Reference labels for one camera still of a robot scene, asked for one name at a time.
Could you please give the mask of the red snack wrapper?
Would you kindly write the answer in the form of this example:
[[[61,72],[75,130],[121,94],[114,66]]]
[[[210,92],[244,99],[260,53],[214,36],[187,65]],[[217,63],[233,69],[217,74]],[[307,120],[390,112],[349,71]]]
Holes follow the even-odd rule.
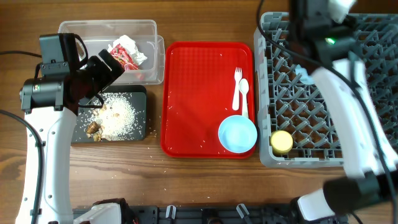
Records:
[[[125,71],[139,69],[128,51],[121,44],[118,44],[115,47],[108,45],[108,52],[116,61],[121,64]]]

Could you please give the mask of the rice and food scraps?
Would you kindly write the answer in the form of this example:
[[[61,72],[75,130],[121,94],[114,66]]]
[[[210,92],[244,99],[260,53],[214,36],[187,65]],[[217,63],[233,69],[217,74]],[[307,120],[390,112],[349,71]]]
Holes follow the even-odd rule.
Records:
[[[101,108],[89,109],[80,115],[83,130],[94,141],[122,141],[134,129],[136,109],[129,101],[130,93],[103,93]]]

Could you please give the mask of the white napkin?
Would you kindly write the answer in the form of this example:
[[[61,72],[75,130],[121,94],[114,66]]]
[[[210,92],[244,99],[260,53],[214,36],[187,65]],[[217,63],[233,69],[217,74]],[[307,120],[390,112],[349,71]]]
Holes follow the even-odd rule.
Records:
[[[128,51],[137,66],[141,65],[145,60],[147,60],[147,57],[139,51],[136,41],[132,40],[127,35],[120,36],[120,38],[116,39],[112,45],[109,45],[115,47],[118,44],[121,44]]]

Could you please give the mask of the white plastic spoon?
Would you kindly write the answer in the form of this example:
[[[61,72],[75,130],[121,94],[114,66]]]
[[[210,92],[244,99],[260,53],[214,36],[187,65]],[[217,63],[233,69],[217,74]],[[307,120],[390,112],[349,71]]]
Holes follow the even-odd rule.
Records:
[[[245,78],[242,78],[239,82],[239,91],[242,94],[242,115],[246,118],[249,118],[248,113],[248,98],[247,94],[249,91],[249,83]]]

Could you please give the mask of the white plastic fork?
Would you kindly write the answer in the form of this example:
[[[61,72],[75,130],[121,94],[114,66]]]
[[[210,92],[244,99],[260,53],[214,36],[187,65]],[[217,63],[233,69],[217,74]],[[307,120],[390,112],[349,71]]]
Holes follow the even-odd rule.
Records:
[[[237,111],[239,109],[239,82],[242,79],[242,77],[243,77],[242,69],[236,67],[234,71],[235,86],[234,86],[234,94],[232,102],[232,109],[234,111]]]

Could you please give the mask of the yellow plastic cup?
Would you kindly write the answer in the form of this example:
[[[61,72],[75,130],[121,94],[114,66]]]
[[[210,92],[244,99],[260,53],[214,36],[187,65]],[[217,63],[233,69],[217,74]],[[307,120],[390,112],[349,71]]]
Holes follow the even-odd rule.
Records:
[[[287,131],[278,130],[272,133],[270,144],[275,154],[285,154],[293,148],[294,140]]]

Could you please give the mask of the light blue bowl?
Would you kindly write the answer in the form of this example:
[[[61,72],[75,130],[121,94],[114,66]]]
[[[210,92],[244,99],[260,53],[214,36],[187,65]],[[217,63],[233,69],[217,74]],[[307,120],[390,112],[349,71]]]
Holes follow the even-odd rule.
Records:
[[[249,118],[241,115],[228,116],[218,128],[218,139],[227,151],[245,153],[256,144],[257,129]]]

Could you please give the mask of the light blue plate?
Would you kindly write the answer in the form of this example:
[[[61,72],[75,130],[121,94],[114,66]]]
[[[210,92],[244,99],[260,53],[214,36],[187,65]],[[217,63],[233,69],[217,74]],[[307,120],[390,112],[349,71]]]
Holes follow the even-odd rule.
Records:
[[[301,65],[296,65],[295,74],[296,76],[299,76],[299,81],[305,85],[313,85],[315,83],[307,70]]]

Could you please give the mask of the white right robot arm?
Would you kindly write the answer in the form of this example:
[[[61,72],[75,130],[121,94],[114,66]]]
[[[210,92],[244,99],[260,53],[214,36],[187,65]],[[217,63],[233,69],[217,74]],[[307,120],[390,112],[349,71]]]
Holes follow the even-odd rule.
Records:
[[[389,201],[397,206],[397,153],[380,124],[354,37],[352,1],[291,1],[289,48],[307,69],[331,116],[345,176],[296,200],[301,222],[344,216]]]

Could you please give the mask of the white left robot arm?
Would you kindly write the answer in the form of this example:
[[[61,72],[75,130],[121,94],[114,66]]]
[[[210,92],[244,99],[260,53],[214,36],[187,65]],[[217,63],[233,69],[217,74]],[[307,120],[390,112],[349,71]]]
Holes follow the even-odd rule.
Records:
[[[27,160],[16,223],[72,223],[70,148],[80,101],[97,97],[124,72],[107,50],[46,68],[49,74],[26,80],[20,92]]]

